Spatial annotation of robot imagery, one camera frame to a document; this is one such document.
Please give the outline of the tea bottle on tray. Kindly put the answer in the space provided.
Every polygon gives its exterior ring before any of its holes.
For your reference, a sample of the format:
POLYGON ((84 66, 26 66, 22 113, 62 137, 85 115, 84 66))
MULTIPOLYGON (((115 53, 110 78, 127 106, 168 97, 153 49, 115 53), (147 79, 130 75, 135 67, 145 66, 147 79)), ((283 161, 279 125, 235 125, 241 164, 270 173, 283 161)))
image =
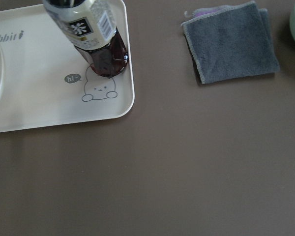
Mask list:
POLYGON ((99 76, 120 74, 128 52, 106 0, 45 0, 44 8, 99 76))

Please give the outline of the cream rabbit tray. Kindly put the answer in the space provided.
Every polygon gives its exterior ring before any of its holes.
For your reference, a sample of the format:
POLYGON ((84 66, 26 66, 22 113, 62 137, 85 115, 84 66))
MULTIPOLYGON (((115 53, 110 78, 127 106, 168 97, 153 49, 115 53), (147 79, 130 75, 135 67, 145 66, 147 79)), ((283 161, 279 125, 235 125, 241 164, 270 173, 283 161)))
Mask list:
POLYGON ((132 64, 98 76, 41 4, 0 11, 0 46, 0 133, 119 118, 133 106, 132 64))

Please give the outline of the dark grey cloth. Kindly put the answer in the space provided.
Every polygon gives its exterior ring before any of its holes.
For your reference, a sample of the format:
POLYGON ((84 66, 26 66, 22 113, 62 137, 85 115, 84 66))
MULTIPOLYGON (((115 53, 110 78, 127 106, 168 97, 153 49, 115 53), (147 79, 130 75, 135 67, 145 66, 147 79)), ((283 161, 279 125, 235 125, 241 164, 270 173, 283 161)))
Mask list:
POLYGON ((181 26, 202 84, 280 70, 268 10, 253 0, 196 9, 181 26))

